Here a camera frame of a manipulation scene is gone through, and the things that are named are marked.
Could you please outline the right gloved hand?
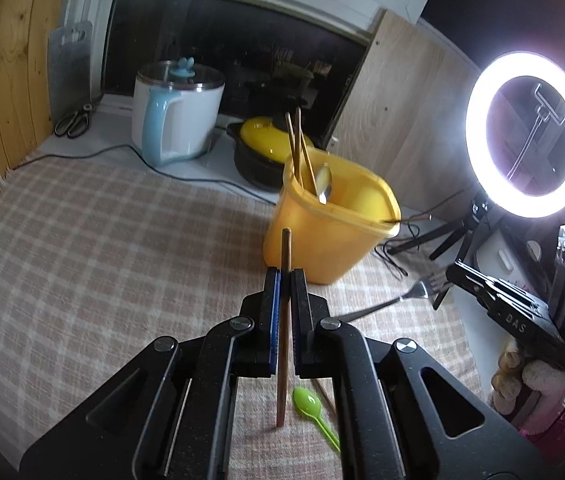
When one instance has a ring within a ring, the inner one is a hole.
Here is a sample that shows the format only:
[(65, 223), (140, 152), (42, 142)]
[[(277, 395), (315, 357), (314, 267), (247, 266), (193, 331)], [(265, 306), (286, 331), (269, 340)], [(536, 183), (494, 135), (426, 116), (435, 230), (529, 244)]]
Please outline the right gloved hand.
[(512, 415), (523, 388), (537, 393), (538, 398), (527, 410), (525, 419), (514, 422), (528, 434), (546, 431), (565, 409), (565, 372), (528, 356), (524, 347), (509, 338), (498, 358), (498, 368), (491, 376), (491, 393), (487, 403), (500, 415)]

